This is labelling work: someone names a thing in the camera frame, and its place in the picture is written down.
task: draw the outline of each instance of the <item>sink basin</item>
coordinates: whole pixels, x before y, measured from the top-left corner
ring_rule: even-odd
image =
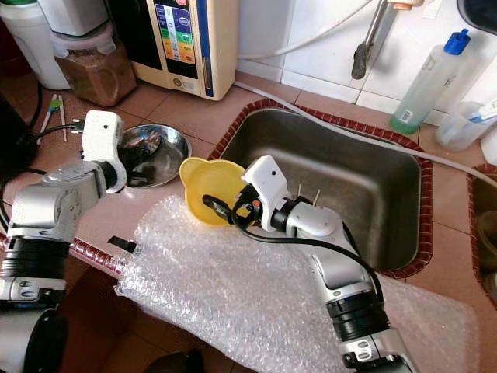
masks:
[[[320,190],[318,204],[342,217],[376,270],[398,270],[416,257],[422,171],[415,157],[280,109],[249,114],[220,158],[247,167],[261,155],[274,157],[293,195],[299,184],[310,200]]]

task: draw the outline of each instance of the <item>white tile wall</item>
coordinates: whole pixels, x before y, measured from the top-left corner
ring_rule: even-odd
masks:
[[[336,22],[366,0],[241,0],[241,51],[277,49]],[[459,100],[489,101],[497,96],[497,36],[466,24],[455,0],[442,0],[435,19],[423,8],[399,12],[367,77],[350,77],[353,52],[366,36],[377,0],[328,36],[284,57],[240,61],[242,71],[324,96],[392,113],[429,51],[449,35],[470,30],[467,64],[428,118],[437,124]]]

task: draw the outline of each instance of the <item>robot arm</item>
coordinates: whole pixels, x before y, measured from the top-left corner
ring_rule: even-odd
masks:
[[[117,157],[120,135],[116,114],[90,111],[85,160],[17,193],[0,267],[0,371],[57,371],[67,337],[67,323],[56,312],[64,297],[65,258],[82,215],[126,183]]]
[[[266,231],[328,242],[358,255],[333,210],[289,198],[287,180],[272,157],[257,159],[242,179],[262,204],[261,226]],[[300,248],[332,318],[344,365],[358,371],[418,372],[399,332],[390,327],[365,268],[325,247]]]

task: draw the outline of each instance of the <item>metal bowl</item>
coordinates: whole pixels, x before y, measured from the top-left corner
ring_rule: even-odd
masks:
[[[120,147],[137,143],[157,131],[161,143],[157,150],[142,163],[134,167],[134,173],[143,173],[144,178],[128,178],[130,188],[150,188],[171,181],[179,173],[181,163],[191,156],[192,147],[184,134],[164,124],[142,124],[124,131]]]

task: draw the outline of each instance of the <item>pink tile countertop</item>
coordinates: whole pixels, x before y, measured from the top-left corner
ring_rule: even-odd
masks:
[[[285,85],[279,85],[251,75],[238,74],[238,80],[277,96],[339,117],[356,120],[371,126],[389,129],[390,116],[368,110],[335,99],[329,99]],[[2,80],[0,89],[21,115],[28,120],[36,106],[36,83],[29,78]],[[45,106],[36,124],[40,128],[47,102],[52,96],[45,91]],[[63,92],[66,119],[84,118],[88,110],[99,108],[77,99],[71,92]],[[206,158],[219,142],[225,131],[248,103],[261,99],[251,92],[233,87],[218,103],[186,95],[181,92],[160,89],[141,83],[120,105],[110,109],[122,117],[126,128],[142,123],[157,122],[175,127],[187,135],[193,147],[193,155]],[[58,118],[52,119],[51,126]],[[424,126],[419,133],[409,138],[425,151],[442,155],[448,159],[476,166],[485,162],[479,145],[465,152],[449,153],[435,141],[436,128]],[[42,140],[39,154],[33,167],[53,170],[78,160],[81,150],[79,135],[70,135],[67,143],[61,133],[54,133]],[[5,200],[12,201],[22,186],[37,180],[37,176],[25,175],[11,182],[5,191]],[[108,253],[118,254],[119,249],[107,243],[117,235],[132,239],[134,229],[145,212],[163,197],[171,193],[182,194],[182,184],[176,179],[171,183],[151,189],[125,189],[119,194],[109,195],[86,213],[79,224],[76,236],[84,242]],[[433,164],[433,258],[420,273],[407,278],[407,282],[436,293],[469,304],[480,322],[481,372],[494,372],[497,366],[497,311],[485,297],[473,274],[471,230],[469,221],[469,199],[466,175],[445,166]]]

